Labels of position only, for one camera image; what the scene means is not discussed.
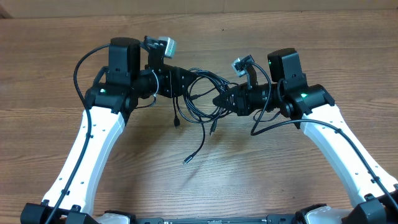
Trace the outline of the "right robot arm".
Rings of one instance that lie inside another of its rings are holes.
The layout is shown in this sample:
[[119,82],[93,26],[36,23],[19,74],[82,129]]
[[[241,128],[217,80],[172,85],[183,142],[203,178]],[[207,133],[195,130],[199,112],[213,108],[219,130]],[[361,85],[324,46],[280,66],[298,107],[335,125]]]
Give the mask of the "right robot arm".
[[267,56],[268,82],[257,82],[258,65],[248,55],[231,66],[246,83],[234,86],[213,99],[213,104],[248,116],[279,109],[286,121],[264,129],[253,128],[253,136],[294,124],[319,148],[341,180],[351,203],[350,210],[324,203],[302,208],[282,217],[281,223],[397,223],[397,179],[368,153],[346,124],[339,107],[326,89],[310,86],[294,48],[276,50]]

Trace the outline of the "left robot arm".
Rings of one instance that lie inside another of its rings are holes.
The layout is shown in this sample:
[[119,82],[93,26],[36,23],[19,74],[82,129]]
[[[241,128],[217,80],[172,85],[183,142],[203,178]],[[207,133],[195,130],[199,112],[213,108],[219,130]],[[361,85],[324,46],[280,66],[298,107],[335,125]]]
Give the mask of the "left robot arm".
[[93,217],[95,195],[109,154],[138,100],[181,96],[196,75],[164,63],[173,58],[170,37],[143,41],[115,37],[105,45],[108,65],[101,68],[86,93],[80,129],[56,181],[39,204],[27,203],[21,223],[134,223],[131,213],[108,210]]

